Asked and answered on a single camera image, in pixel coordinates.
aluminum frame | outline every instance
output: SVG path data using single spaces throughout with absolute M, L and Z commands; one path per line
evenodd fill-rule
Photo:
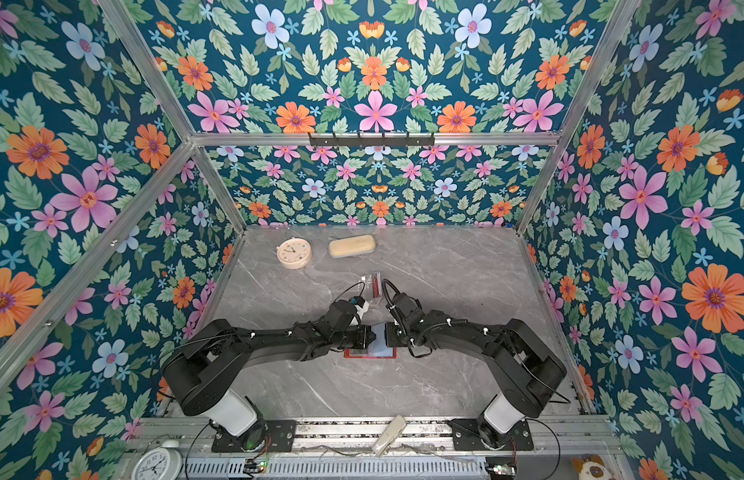
M 564 120 L 562 121 L 562 127 L 559 131 L 560 139 L 559 143 L 554 147 L 553 150 L 548 154 L 546 162 L 540 169 L 540 173 L 537 175 L 535 186 L 532 187 L 530 196 L 526 199 L 526 207 L 524 208 L 524 215 L 516 225 L 516 230 L 523 233 L 526 230 L 527 225 L 530 224 L 532 216 L 537 210 L 542 198 L 545 196 L 546 189 L 556 172 L 556 166 L 560 159 L 564 157 L 566 149 L 572 142 L 572 137 L 575 135 L 580 120 L 586 112 L 586 108 L 591 101 L 591 97 L 596 92 L 598 83 L 602 80 L 604 72 L 606 71 L 607 65 L 612 60 L 617 46 L 622 40 L 623 35 L 626 33 L 626 29 L 631 24 L 633 14 L 636 13 L 636 8 L 641 3 L 641 0 L 618 0 L 612 15 L 607 21 L 607 25 L 604 27 L 604 33 L 598 40 L 596 50 L 593 52 L 592 60 L 588 66 L 586 74 L 583 75 L 580 87 L 575 93 L 575 97 L 569 104 L 569 108 L 566 111 Z

aluminum rail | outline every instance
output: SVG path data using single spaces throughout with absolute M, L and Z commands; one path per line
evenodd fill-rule
M 530 196 L 527 197 L 524 215 L 516 225 L 516 231 L 519 233 L 523 234 L 524 230 L 526 230 L 542 198 L 545 196 L 548 184 L 550 184 L 556 172 L 556 166 L 560 159 L 564 157 L 566 149 L 569 147 L 570 142 L 572 142 L 575 130 L 580 125 L 582 116 L 586 112 L 593 94 L 596 92 L 598 83 L 602 80 L 607 65 L 612 60 L 612 56 L 615 54 L 617 46 L 626 33 L 626 29 L 631 23 L 631 18 L 633 18 L 633 14 L 636 12 L 636 8 L 638 8 L 640 3 L 641 0 L 618 0 L 617 5 L 612 10 L 612 16 L 609 17 L 607 25 L 604 27 L 604 33 L 602 33 L 601 38 L 598 40 L 588 70 L 583 75 L 580 87 L 577 89 L 577 93 L 575 93 L 575 97 L 569 104 L 569 108 L 564 116 L 562 127 L 559 130 L 560 141 L 548 155 L 540 173 L 537 175 L 535 186 L 532 187 Z
M 28 320 L 1 347 L 0 396 L 28 363 L 28 359 L 43 346 L 55 325 L 76 304 L 82 290 L 95 279 L 118 245 L 129 237 L 129 232 L 151 209 L 159 194 L 180 174 L 192 152 L 193 147 L 188 142 L 180 144 L 172 152 L 164 165 L 154 173 L 82 258 L 55 285 Z

light blue flower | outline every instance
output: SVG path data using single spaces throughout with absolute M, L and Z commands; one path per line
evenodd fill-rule
M 348 42 L 350 42 L 353 46 L 355 46 L 358 42 L 361 42 L 361 39 L 359 38 L 359 33 L 355 30 L 351 31 L 348 30 L 348 38 L 346 38 Z
M 725 118 L 724 123 L 729 124 L 727 125 L 726 130 L 731 130 L 732 127 L 735 128 L 742 128 L 743 124 L 741 120 L 744 120 L 744 114 L 740 115 L 740 107 L 737 107 L 733 112 L 732 116 L 730 118 Z
M 71 366 L 76 363 L 76 360 L 71 360 L 71 356 L 68 355 L 65 360 L 60 360 L 57 363 L 57 366 L 60 368 L 58 370 L 60 373 L 68 373 L 71 371 Z
M 28 220 L 30 220 L 30 216 L 21 216 L 20 212 L 15 212 L 15 217 L 8 218 L 6 222 L 8 225 L 14 225 L 15 232 L 19 232 L 22 228 L 28 228 Z
M 703 266 L 708 266 L 708 261 L 713 260 L 712 255 L 706 255 L 705 247 L 701 248 L 700 252 L 694 252 L 692 256 L 697 259 L 694 261 L 695 265 L 703 264 Z
M 2 250 L 1 254 L 4 256 L 4 260 L 0 262 L 0 266 L 9 265 L 12 270 L 14 270 L 18 264 L 24 264 L 26 262 L 24 259 L 20 258 L 22 250 L 17 250 L 14 254 L 9 250 Z
M 385 33 L 385 40 L 384 40 L 384 41 L 385 41 L 385 42 L 386 42 L 387 44 L 389 44 L 389 45 L 390 45 L 391 47 L 393 47 L 393 46 L 394 46 L 394 42 L 396 42 L 396 40 L 398 40 L 398 39 L 399 39 L 399 38 L 398 38 L 398 37 L 396 36 L 396 33 L 397 33 L 397 32 L 396 32 L 396 30 L 393 30 L 393 31 L 390 31 L 390 30 L 389 30 L 389 31 L 387 31 L 387 32 Z

alarm clock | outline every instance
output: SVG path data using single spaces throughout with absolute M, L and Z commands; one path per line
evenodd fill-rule
M 141 456 L 132 470 L 132 480 L 175 480 L 182 469 L 182 455 L 176 450 L 177 440 L 167 440 Z
M 302 238 L 290 238 L 276 249 L 276 257 L 284 268 L 296 270 L 310 262 L 312 257 L 310 244 Z

electrical wire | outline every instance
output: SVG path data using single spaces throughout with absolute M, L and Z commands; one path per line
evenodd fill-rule
M 553 467 L 553 470 L 550 472 L 550 474 L 548 474 L 545 477 L 540 478 L 540 480 L 548 480 L 550 477 L 553 476 L 554 473 L 556 473 L 556 470 L 559 469 L 559 463 L 562 460 L 562 444 L 559 443 L 559 437 L 556 435 L 556 432 L 553 431 L 553 428 L 549 427 L 548 425 L 546 425 L 543 422 L 540 422 L 540 420 L 538 420 L 536 418 L 527 418 L 527 420 L 532 420 L 534 422 L 538 422 L 540 425 L 548 428 L 550 430 L 550 432 L 553 434 L 553 438 L 556 440 L 556 446 L 559 447 L 559 454 L 556 456 L 556 466 Z

